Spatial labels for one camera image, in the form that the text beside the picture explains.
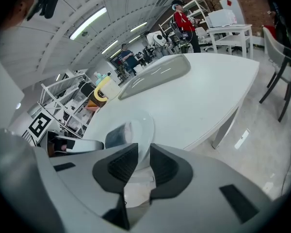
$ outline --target white ceiling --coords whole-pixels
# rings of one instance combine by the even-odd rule
[[[9,74],[23,89],[38,81],[56,76],[67,69],[94,67],[100,58],[114,54],[123,42],[128,42],[152,25],[165,11],[158,0],[59,0],[51,19],[36,14],[30,21],[0,34],[0,60]],[[70,40],[72,32],[102,7],[100,16],[81,34]],[[147,25],[130,32],[147,21]],[[112,42],[118,43],[101,54]]]

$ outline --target oval table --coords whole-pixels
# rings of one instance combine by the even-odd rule
[[[145,71],[173,56],[159,59]],[[184,56],[191,64],[187,74],[129,98],[108,101],[94,114],[83,138],[105,142],[108,132],[102,125],[112,123],[111,115],[120,117],[121,113],[141,109],[153,117],[153,143],[192,150],[219,130],[212,144],[217,148],[233,125],[259,62],[216,53]]]

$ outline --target man in blue shirt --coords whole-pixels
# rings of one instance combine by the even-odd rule
[[[121,57],[123,61],[126,61],[128,67],[136,76],[136,71],[134,70],[134,67],[138,65],[138,61],[135,59],[133,52],[127,49],[126,44],[122,44]]]

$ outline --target cable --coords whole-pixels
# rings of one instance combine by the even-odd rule
[[[285,185],[286,177],[287,177],[287,174],[288,174],[288,172],[289,172],[289,170],[290,170],[290,167],[291,167],[291,151],[290,151],[290,163],[289,163],[289,167],[288,167],[288,170],[287,170],[287,172],[286,172],[286,174],[285,174],[285,177],[284,177],[284,179],[283,179],[282,186],[281,186],[281,193],[280,193],[281,196],[282,196],[283,187],[284,187],[284,185]]]

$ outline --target black pants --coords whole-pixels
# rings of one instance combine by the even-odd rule
[[[193,50],[194,52],[201,52],[200,51],[200,46],[199,46],[199,43],[198,43],[198,36],[196,35],[196,33],[193,31],[186,31],[189,35],[189,37],[187,38],[188,40],[191,39],[191,44],[193,46]]]

